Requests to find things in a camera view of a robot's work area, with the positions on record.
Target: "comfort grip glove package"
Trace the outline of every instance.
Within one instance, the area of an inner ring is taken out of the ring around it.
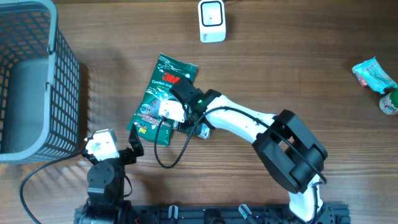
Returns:
[[[157,126],[161,119],[159,116],[160,102],[174,99],[169,92],[170,87],[181,77],[187,77],[193,82],[197,69],[196,65],[179,62],[166,55],[159,55],[152,78],[144,93],[144,99],[131,118],[127,129],[130,130],[132,124],[135,124],[140,137],[148,141],[155,141]],[[170,144],[173,123],[174,120],[171,119],[162,123],[157,137],[158,144],[164,146]]]

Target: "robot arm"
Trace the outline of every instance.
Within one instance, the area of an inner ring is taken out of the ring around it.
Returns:
[[[204,123],[211,129],[222,128],[252,143],[254,150],[269,171],[270,175],[284,189],[289,191],[290,210],[301,220],[307,222],[314,217],[314,206],[318,202],[318,211],[323,202],[317,194],[314,197],[314,185],[319,176],[302,159],[306,158],[319,172],[323,170],[323,161],[327,152],[308,130],[302,121],[291,111],[283,110],[280,115],[264,114],[238,105],[221,93],[209,90],[203,93],[195,88],[189,79],[181,79],[171,89],[178,102],[163,101],[159,114],[179,122],[194,124],[205,112],[220,106],[228,106],[246,112],[266,123],[272,131],[251,118],[232,110],[218,110],[206,115]],[[293,137],[293,147],[280,148],[282,139]]]

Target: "wooden tabletop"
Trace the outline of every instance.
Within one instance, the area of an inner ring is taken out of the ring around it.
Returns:
[[[198,65],[195,86],[218,90],[264,113],[288,109],[328,151],[325,202],[347,203],[353,223],[396,223],[398,116],[380,111],[381,95],[362,88],[351,68],[377,57],[398,80],[398,2],[230,1],[227,38],[199,39],[197,2],[59,4],[58,24],[82,67],[81,132],[126,126],[142,100],[160,53]],[[187,135],[159,147],[170,164]],[[180,163],[161,168],[153,144],[126,167],[134,205],[288,203],[252,146],[217,129],[193,138]],[[30,223],[19,200],[21,180],[38,164],[0,165],[0,223]],[[34,175],[25,199],[42,223],[71,223],[87,198],[83,158]]]

